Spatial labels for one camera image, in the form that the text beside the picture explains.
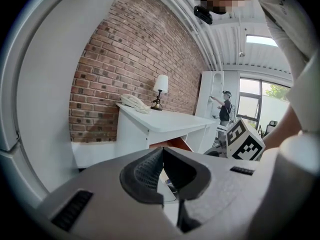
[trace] white wall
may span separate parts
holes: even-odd
[[[72,142],[72,150],[78,168],[88,168],[116,157],[116,142]]]
[[[279,122],[287,111],[289,104],[288,101],[263,95],[259,122],[262,131],[266,130],[270,121]]]
[[[29,162],[50,192],[78,173],[69,133],[71,85],[83,49],[113,1],[62,0],[37,29],[21,65],[18,128]]]

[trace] white box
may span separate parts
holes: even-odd
[[[242,118],[226,131],[228,158],[254,161],[262,154],[265,147],[257,130]]]

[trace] brick wall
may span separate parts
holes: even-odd
[[[115,103],[122,94],[132,94],[150,106],[158,75],[169,77],[163,108],[193,114],[201,72],[206,70],[193,38],[160,0],[114,0],[75,71],[71,141],[115,141]]]

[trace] white cabinet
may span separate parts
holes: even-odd
[[[220,110],[218,102],[211,99],[214,96],[222,99],[224,89],[223,71],[204,71],[202,72],[201,86],[195,115],[197,117],[213,119],[219,116]]]

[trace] white telephone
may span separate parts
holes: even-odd
[[[139,98],[133,95],[123,94],[121,95],[121,101],[124,105],[135,108],[135,110],[140,113],[151,114],[151,108],[145,105]]]

